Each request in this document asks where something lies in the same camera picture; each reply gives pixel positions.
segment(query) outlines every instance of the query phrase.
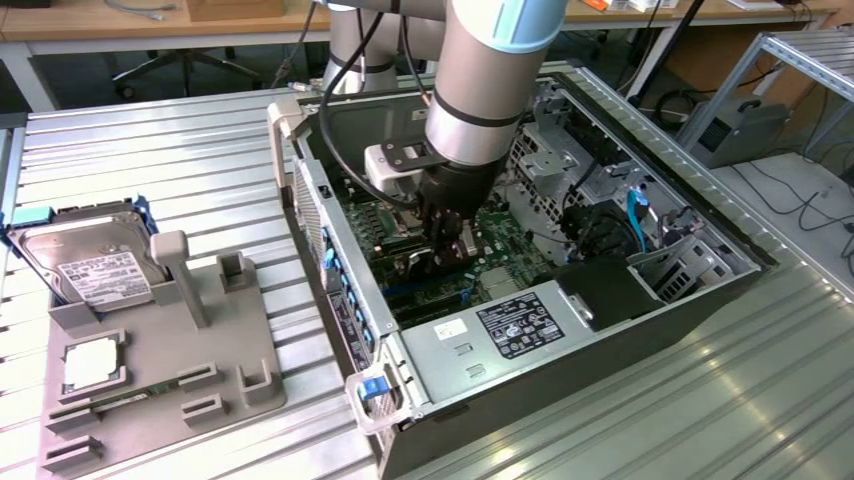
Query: black cable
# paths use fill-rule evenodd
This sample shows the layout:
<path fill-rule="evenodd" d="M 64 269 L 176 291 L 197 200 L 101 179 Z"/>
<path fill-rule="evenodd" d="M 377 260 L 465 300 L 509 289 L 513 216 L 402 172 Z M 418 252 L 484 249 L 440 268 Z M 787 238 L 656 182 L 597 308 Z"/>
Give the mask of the black cable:
<path fill-rule="evenodd" d="M 823 165 L 824 164 L 824 160 L 827 160 L 827 155 L 829 155 L 829 152 L 832 152 L 836 148 L 841 147 L 843 145 L 854 145 L 854 140 L 844 140 L 841 142 L 833 143 L 829 148 L 827 150 L 824 150 L 824 153 L 821 153 L 821 157 L 817 160 L 817 164 Z"/>
<path fill-rule="evenodd" d="M 771 205 L 771 202 L 768 202 L 767 198 L 764 198 L 764 195 L 761 195 L 761 193 L 759 193 L 759 189 L 756 189 L 756 187 L 753 186 L 752 183 L 749 183 L 749 180 L 747 180 L 747 177 L 744 177 L 744 174 L 737 170 L 737 168 L 735 168 L 735 165 L 729 165 L 729 168 L 732 170 L 735 170 L 735 173 L 737 174 L 739 177 L 741 177 L 741 180 L 744 181 L 744 183 L 747 184 L 747 186 L 749 187 L 749 189 L 753 191 L 753 193 L 756 194 L 756 196 L 759 197 L 759 200 L 761 200 L 761 203 L 764 203 L 765 207 L 768 207 L 768 209 L 776 213 L 777 215 L 788 215 L 789 213 L 796 212 L 797 210 L 800 210 L 804 207 L 805 202 L 800 202 L 800 205 L 797 205 L 795 208 L 792 208 L 791 210 L 777 210 L 773 205 Z"/>
<path fill-rule="evenodd" d="M 809 6 L 805 4 L 805 2 L 803 0 L 800 0 L 800 6 L 803 7 L 803 9 L 805 10 L 807 14 L 809 15 L 807 18 L 807 23 L 812 23 L 812 9 L 809 8 Z"/>
<path fill-rule="evenodd" d="M 537 237 L 544 238 L 545 240 L 551 240 L 552 242 L 557 242 L 561 245 L 565 245 L 567 243 L 569 243 L 568 240 L 560 240 L 559 238 L 549 237 L 544 233 L 536 232 L 533 230 L 528 230 L 528 232 L 531 232 L 532 235 L 536 235 Z"/>
<path fill-rule="evenodd" d="M 812 138 L 815 137 L 815 132 L 817 131 L 817 127 L 823 122 L 824 119 L 824 111 L 827 110 L 827 100 L 829 99 L 829 89 L 825 88 L 824 89 L 824 97 L 821 100 L 821 109 L 817 112 L 817 119 L 815 120 L 815 125 L 812 125 L 812 131 L 809 132 L 809 137 L 805 139 L 805 142 L 803 143 L 803 148 L 800 149 L 800 160 L 803 160 L 805 163 L 815 163 L 812 160 L 805 158 L 805 150 L 809 147 L 809 144 L 812 143 Z"/>
<path fill-rule="evenodd" d="M 364 24 L 361 23 L 361 9 L 356 8 L 356 26 L 358 28 L 358 42 L 364 41 Z M 361 93 L 364 92 L 364 84 L 366 83 L 365 77 L 366 77 L 366 73 L 364 71 L 365 69 L 365 62 L 364 62 L 364 52 L 361 53 L 361 81 L 358 82 L 358 90 L 356 90 L 356 93 Z"/>
<path fill-rule="evenodd" d="M 797 11 L 795 10 L 793 7 L 785 5 L 784 3 L 781 5 L 783 5 L 783 7 L 785 7 L 785 10 L 788 10 L 788 12 L 791 12 L 791 21 L 796 22 L 797 21 Z"/>
<path fill-rule="evenodd" d="M 317 3 L 310 2 L 308 5 L 308 13 L 305 14 L 305 23 L 302 23 L 302 30 L 298 32 L 298 39 L 296 40 L 296 45 L 293 45 L 293 50 L 290 54 L 286 56 L 284 60 L 281 60 L 281 64 L 276 69 L 276 74 L 272 78 L 272 83 L 269 84 L 269 88 L 276 88 L 276 85 L 281 81 L 282 78 L 288 76 L 290 73 L 290 66 L 293 65 L 293 59 L 296 58 L 296 53 L 302 46 L 302 42 L 305 41 L 305 35 L 308 34 L 308 27 L 310 26 L 310 19 L 314 16 L 314 9 L 317 8 Z"/>
<path fill-rule="evenodd" d="M 649 28 L 652 27 L 652 20 L 655 19 L 655 14 L 657 13 L 657 7 L 661 6 L 661 0 L 656 0 L 655 2 L 655 7 L 652 8 L 652 13 L 649 15 L 649 20 L 645 22 L 645 27 L 643 27 L 643 31 L 649 33 Z M 620 84 L 620 82 L 623 81 L 623 75 L 625 74 L 625 71 L 628 70 L 628 66 L 629 66 L 629 61 L 625 61 L 625 66 L 623 67 L 621 72 L 619 72 L 619 77 L 616 78 L 616 92 L 619 93 L 619 91 L 625 88 L 627 85 L 631 84 L 631 82 L 633 82 L 633 79 L 637 76 L 637 72 L 640 71 L 640 67 L 643 67 L 643 62 L 645 61 L 647 57 L 649 56 L 649 52 L 652 51 L 652 45 L 653 45 L 655 41 L 652 39 L 652 34 L 649 33 L 647 35 L 647 46 L 644 47 L 644 53 L 643 53 L 643 59 L 640 60 L 640 63 L 637 64 L 637 68 L 635 70 L 635 73 L 632 74 L 632 77 L 629 77 L 628 81 L 625 82 L 625 84 Z M 636 45 L 635 44 L 635 48 L 631 49 L 631 51 L 628 52 L 628 56 L 631 57 L 631 55 L 635 54 L 635 52 L 637 51 L 636 49 Z"/>
<path fill-rule="evenodd" d="M 817 196 L 817 192 L 815 192 L 809 198 L 805 200 L 804 202 L 804 207 L 809 205 L 809 203 L 812 202 L 812 200 L 815 199 L 815 197 Z M 831 220 L 828 220 L 827 222 L 821 223 L 820 225 L 815 225 L 813 227 L 804 227 L 803 226 L 803 212 L 805 212 L 805 208 L 803 208 L 803 210 L 800 210 L 800 214 L 797 215 L 797 227 L 800 227 L 800 230 L 803 230 L 804 232 L 813 232 L 815 230 L 820 230 L 824 227 L 828 227 L 829 225 L 833 225 L 836 223 L 841 223 L 844 224 L 844 221 L 850 218 L 854 218 L 854 213 L 851 215 L 845 215 L 844 217 L 839 217 L 839 218 L 832 218 Z"/>
<path fill-rule="evenodd" d="M 424 105 L 429 106 L 429 96 L 427 95 L 427 89 L 424 88 L 424 84 L 421 83 L 421 76 L 414 69 L 414 62 L 412 61 L 412 49 L 409 48 L 409 19 L 408 17 L 402 16 L 400 17 L 400 37 L 405 63 L 409 67 L 412 78 L 414 79 L 414 85 L 417 85 L 417 91 L 421 93 L 421 100 L 424 101 Z"/>
<path fill-rule="evenodd" d="M 579 187 L 584 184 L 584 182 L 589 178 L 589 175 L 592 175 L 592 172 L 596 169 L 596 165 L 597 165 L 596 161 L 592 160 L 589 162 L 589 166 L 587 167 L 587 170 L 584 170 L 584 173 L 581 173 L 581 176 L 577 179 L 577 181 L 569 186 L 569 188 L 565 189 L 565 195 L 563 195 L 563 201 L 560 202 L 561 210 L 565 210 L 565 202 L 569 199 L 569 196 L 577 191 Z"/>
<path fill-rule="evenodd" d="M 747 85 L 752 85 L 753 83 L 756 83 L 757 81 L 763 80 L 764 77 L 767 77 L 768 75 L 771 75 L 776 70 L 779 70 L 781 67 L 781 63 L 777 64 L 776 66 L 773 66 L 773 68 L 771 68 L 771 70 L 768 70 L 767 72 L 761 73 L 759 76 L 751 78 L 749 80 L 743 81 L 741 83 L 739 83 L 735 88 L 740 88 L 740 87 L 745 87 Z M 681 126 L 681 124 L 684 122 L 673 122 L 671 120 L 665 120 L 664 119 L 664 107 L 667 105 L 667 102 L 669 102 L 671 100 L 680 98 L 684 99 L 688 103 L 688 113 L 693 110 L 693 107 L 696 106 L 696 104 L 699 103 L 699 101 L 696 100 L 696 98 L 692 95 L 696 94 L 708 94 L 708 93 L 715 93 L 719 90 L 719 88 L 711 89 L 711 90 L 693 90 L 692 88 L 680 88 L 676 90 L 669 90 L 667 92 L 664 92 L 661 94 L 661 96 L 657 98 L 657 102 L 655 102 L 655 108 L 652 109 L 652 119 L 655 120 L 655 122 L 664 128 L 667 129 L 676 129 Z"/>
<path fill-rule="evenodd" d="M 763 173 L 763 175 L 765 175 L 768 178 L 776 180 L 777 182 L 780 182 L 783 185 L 785 185 L 789 189 L 791 185 L 785 182 L 783 182 L 780 179 L 777 179 L 776 177 L 768 175 L 767 173 L 764 173 L 755 165 L 752 165 L 753 168 L 756 168 L 756 170 Z M 854 214 L 845 215 L 843 217 L 831 217 L 829 215 L 827 215 L 823 211 L 820 211 L 813 205 L 811 205 L 812 200 L 815 199 L 815 197 L 817 196 L 819 192 L 812 193 L 812 195 L 809 195 L 809 198 L 807 198 L 805 200 L 803 199 L 803 197 L 800 197 L 800 195 L 796 193 L 796 191 L 793 192 L 796 198 L 800 200 L 800 205 L 797 205 L 795 208 L 792 208 L 791 210 L 779 210 L 776 207 L 773 207 L 773 205 L 771 205 L 771 202 L 768 202 L 767 198 L 764 197 L 764 195 L 761 195 L 761 193 L 759 192 L 759 190 L 756 189 L 756 187 L 753 186 L 753 184 L 749 182 L 749 180 L 747 180 L 747 177 L 744 177 L 744 175 L 741 174 L 741 172 L 735 168 L 735 166 L 732 165 L 729 167 L 735 173 L 737 174 L 737 176 L 741 178 L 741 180 L 744 181 L 744 183 L 747 184 L 747 186 L 749 187 L 749 189 L 753 191 L 753 193 L 756 194 L 756 196 L 759 197 L 759 199 L 761 200 L 761 202 L 764 203 L 764 205 L 768 207 L 768 209 L 776 213 L 777 215 L 788 215 L 793 212 L 796 212 L 797 210 L 800 211 L 800 213 L 797 214 L 797 227 L 800 228 L 801 231 L 804 232 L 813 232 L 815 230 L 820 230 L 824 227 L 828 227 L 831 225 L 835 225 L 836 223 L 840 224 L 845 224 L 845 220 L 850 220 L 854 218 Z M 805 213 L 807 209 L 812 209 L 813 211 L 816 211 L 824 218 L 827 218 L 827 221 L 819 225 L 815 225 L 812 227 L 805 227 L 803 225 L 803 214 Z"/>
<path fill-rule="evenodd" d="M 792 193 L 792 195 L 797 198 L 797 200 L 800 200 L 800 202 L 803 202 L 803 205 L 808 206 L 808 208 L 811 208 L 812 210 L 815 210 L 821 217 L 824 217 L 827 220 L 832 220 L 835 217 L 831 217 L 829 215 L 827 215 L 824 212 L 821 212 L 816 207 L 813 207 L 812 205 L 808 204 L 807 200 L 800 196 L 800 194 L 797 193 L 797 191 L 795 190 L 795 187 L 791 186 L 791 183 L 783 181 L 781 179 L 776 178 L 773 175 L 771 175 L 768 172 L 765 172 L 764 170 L 761 170 L 759 168 L 759 166 L 756 164 L 753 164 L 752 162 L 747 162 L 747 164 L 761 174 L 764 175 L 767 178 L 769 178 L 771 180 L 773 180 L 776 183 L 779 183 L 780 185 L 783 185 L 788 191 Z"/>
<path fill-rule="evenodd" d="M 370 27 L 368 28 L 365 36 L 361 39 L 361 42 L 358 42 L 358 47 L 352 52 L 352 55 L 349 56 L 349 59 L 346 59 L 346 63 L 344 63 L 344 66 L 340 68 L 340 70 L 334 74 L 334 77 L 332 78 L 332 81 L 329 82 L 329 85 L 326 86 L 325 91 L 322 92 L 322 97 L 320 97 L 320 106 L 318 106 L 318 109 L 317 109 L 317 119 L 318 119 L 318 123 L 320 123 L 320 136 L 322 137 L 322 141 L 325 142 L 325 146 L 329 149 L 329 153 L 332 154 L 332 157 L 334 158 L 334 161 L 337 162 L 337 165 L 341 167 L 344 172 L 346 172 L 346 175 L 349 175 L 349 178 L 352 179 L 352 181 L 356 182 L 356 184 L 364 189 L 365 192 L 368 192 L 373 197 L 376 197 L 382 202 L 393 205 L 397 208 L 410 209 L 410 208 L 414 208 L 417 206 L 414 202 L 404 202 L 402 200 L 398 200 L 398 199 L 393 198 L 392 196 L 389 196 L 388 194 L 385 194 L 376 187 L 373 187 L 373 185 L 370 185 L 369 182 L 365 182 L 364 179 L 361 178 L 361 176 L 349 167 L 349 165 L 344 161 L 344 157 L 341 156 L 340 152 L 337 151 L 337 147 L 334 146 L 334 142 L 332 141 L 332 131 L 329 129 L 329 108 L 328 108 L 328 104 L 329 104 L 329 98 L 332 97 L 332 92 L 334 92 L 334 88 L 337 87 L 337 84 L 340 83 L 341 79 L 344 78 L 344 75 L 346 75 L 346 72 L 352 68 L 353 64 L 356 63 L 356 60 L 358 59 L 358 56 L 364 53 L 364 48 L 365 48 L 368 42 L 370 41 L 370 38 L 373 37 L 373 32 L 376 32 L 376 28 L 378 27 L 378 23 L 380 23 L 381 19 L 382 19 L 382 13 L 378 12 L 376 14 L 376 17 L 373 18 L 373 23 L 370 24 Z"/>

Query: blue latch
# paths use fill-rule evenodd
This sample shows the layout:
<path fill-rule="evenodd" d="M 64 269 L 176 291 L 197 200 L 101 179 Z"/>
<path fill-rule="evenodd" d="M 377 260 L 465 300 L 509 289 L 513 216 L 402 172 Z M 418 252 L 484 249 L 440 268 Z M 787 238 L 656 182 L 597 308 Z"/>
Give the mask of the blue latch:
<path fill-rule="evenodd" d="M 332 267 L 332 261 L 334 261 L 334 249 L 329 248 L 322 255 L 322 268 L 328 270 Z"/>
<path fill-rule="evenodd" d="M 649 201 L 640 190 L 628 190 L 625 198 L 625 213 L 628 214 L 628 223 L 635 231 L 640 242 L 640 251 L 645 253 L 645 239 L 643 238 L 643 229 L 640 228 L 640 220 L 649 211 Z"/>
<path fill-rule="evenodd" d="M 372 399 L 373 397 L 378 397 L 380 395 L 385 395 L 388 393 L 388 382 L 385 381 L 385 377 L 374 377 L 368 378 L 358 385 L 358 397 L 362 401 Z"/>
<path fill-rule="evenodd" d="M 373 335 L 370 335 L 370 331 L 365 328 L 361 330 L 361 336 L 364 337 L 364 343 L 368 344 L 368 350 L 373 351 Z"/>
<path fill-rule="evenodd" d="M 53 218 L 50 207 L 24 207 L 16 208 L 12 213 L 12 228 L 34 227 L 46 225 Z"/>

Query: hard drive label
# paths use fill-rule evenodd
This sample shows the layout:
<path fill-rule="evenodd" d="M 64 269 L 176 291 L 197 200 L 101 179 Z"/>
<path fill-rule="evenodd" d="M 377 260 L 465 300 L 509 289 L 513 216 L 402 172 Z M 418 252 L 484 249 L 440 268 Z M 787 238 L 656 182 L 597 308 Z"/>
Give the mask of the hard drive label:
<path fill-rule="evenodd" d="M 533 292 L 484 308 L 477 317 L 507 359 L 563 338 L 563 331 Z"/>
<path fill-rule="evenodd" d="M 150 293 L 148 280 L 130 252 L 57 265 L 65 280 L 89 305 Z"/>

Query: wooden desk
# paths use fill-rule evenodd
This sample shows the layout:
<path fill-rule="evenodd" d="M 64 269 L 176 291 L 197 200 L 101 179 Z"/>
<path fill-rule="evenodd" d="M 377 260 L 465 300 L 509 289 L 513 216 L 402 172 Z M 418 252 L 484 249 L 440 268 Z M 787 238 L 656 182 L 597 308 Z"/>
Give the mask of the wooden desk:
<path fill-rule="evenodd" d="M 305 21 L 308 0 L 286 2 L 280 17 L 192 22 L 185 0 L 125 0 L 133 6 L 174 3 L 178 10 L 158 12 L 165 19 L 150 20 L 109 8 L 102 0 L 53 0 L 50 8 L 9 10 L 1 31 L 8 41 L 93 40 L 188 35 L 298 32 Z M 328 31 L 329 11 L 318 7 L 310 30 Z"/>
<path fill-rule="evenodd" d="M 667 61 L 667 69 L 697 90 L 716 88 L 729 74 L 759 32 L 819 28 L 828 16 L 839 9 L 835 3 L 828 0 L 805 0 L 805 2 L 811 18 L 809 11 L 801 6 L 793 7 L 793 14 L 785 8 L 763 12 L 744 12 L 725 0 L 705 0 L 691 25 L 696 27 L 717 26 L 715 28 L 691 28 L 684 32 Z M 681 0 L 673 17 L 683 17 L 688 5 L 689 1 Z M 776 18 L 777 21 L 725 23 L 725 20 L 744 18 L 745 13 L 764 19 Z M 771 68 L 771 65 L 772 60 L 759 59 L 759 68 L 763 71 Z M 764 91 L 769 87 L 771 81 L 772 79 L 761 84 L 759 91 Z M 744 86 L 739 91 L 748 93 L 757 85 Z"/>
<path fill-rule="evenodd" d="M 285 14 L 280 17 L 212 22 L 189 21 L 184 0 L 125 0 L 133 5 L 161 5 L 169 1 L 177 3 L 181 9 L 164 12 L 165 20 L 160 22 L 110 9 L 102 0 L 53 1 L 53 7 L 48 9 L 9 9 L 0 26 L 0 32 L 6 39 L 5 43 L 0 43 L 0 59 L 5 62 L 33 111 L 56 109 L 49 88 L 32 65 L 33 56 L 293 43 L 298 37 L 309 0 L 285 0 Z M 719 6 L 725 0 L 707 0 L 707 4 L 709 2 Z M 673 16 L 677 9 L 675 10 L 659 10 L 655 15 L 652 26 L 663 28 L 663 31 L 633 85 L 639 86 L 645 78 L 651 65 L 663 51 L 665 40 L 672 35 L 677 22 Z M 787 21 L 777 12 L 768 15 L 764 12 L 741 14 L 744 16 L 725 17 L 724 23 Z M 651 12 L 641 13 L 631 9 L 603 13 L 580 0 L 571 0 L 563 30 L 643 28 L 649 15 Z M 328 11 L 320 8 L 305 41 L 328 40 L 328 28 Z"/>
<path fill-rule="evenodd" d="M 9 7 L 0 7 L 0 27 L 2 26 L 2 22 L 5 21 L 5 14 L 9 10 Z M 0 42 L 2 42 L 5 40 L 5 37 L 2 36 L 2 31 L 0 31 Z"/>
<path fill-rule="evenodd" d="M 812 11 L 812 16 L 833 13 L 839 8 L 835 3 L 829 0 L 805 0 L 805 4 Z M 672 10 L 672 17 L 681 18 L 684 17 L 684 13 L 688 11 L 691 7 L 691 0 L 680 0 L 679 5 Z M 808 12 L 803 9 L 801 6 L 792 7 L 795 13 L 799 15 L 792 15 L 791 10 L 787 8 L 780 8 L 777 10 L 764 10 L 764 11 L 748 11 L 741 10 L 735 5 L 732 5 L 727 0 L 705 0 L 703 6 L 696 12 L 696 16 L 693 17 L 693 22 L 708 19 L 725 19 L 725 18 L 744 18 L 747 16 L 759 16 L 763 18 L 769 17 L 787 17 L 787 21 L 808 21 Z"/>
<path fill-rule="evenodd" d="M 667 60 L 667 68 L 688 82 L 696 89 L 715 88 L 735 62 L 741 56 L 747 45 L 761 31 L 816 29 L 824 23 L 837 7 L 831 0 L 804 0 L 812 12 L 811 18 L 805 13 L 792 15 L 781 8 L 779 10 L 747 11 L 737 8 L 727 0 L 705 0 L 691 21 L 691 27 L 716 26 L 713 29 L 691 28 L 679 39 L 679 44 Z M 672 11 L 672 25 L 663 28 L 649 58 L 659 58 L 669 39 L 676 31 L 676 25 L 691 6 L 691 0 L 680 0 Z M 628 96 L 640 90 L 648 77 L 653 62 L 647 59 L 640 66 L 640 72 L 628 89 Z"/>

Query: green circuit board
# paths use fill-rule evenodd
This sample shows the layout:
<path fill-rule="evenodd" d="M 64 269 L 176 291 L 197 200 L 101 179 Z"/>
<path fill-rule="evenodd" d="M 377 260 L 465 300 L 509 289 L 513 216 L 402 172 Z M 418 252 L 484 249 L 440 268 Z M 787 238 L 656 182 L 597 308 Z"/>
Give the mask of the green circuit board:
<path fill-rule="evenodd" d="M 468 268 L 441 278 L 401 282 L 396 262 L 412 251 L 427 248 L 413 212 L 398 212 L 380 201 L 344 202 L 342 208 L 376 283 L 402 328 L 485 303 L 504 292 L 527 288 L 533 279 L 553 268 L 525 240 L 509 212 L 500 211 L 489 202 L 475 219 L 481 257 Z M 485 283 L 495 278 L 507 280 L 500 287 Z"/>

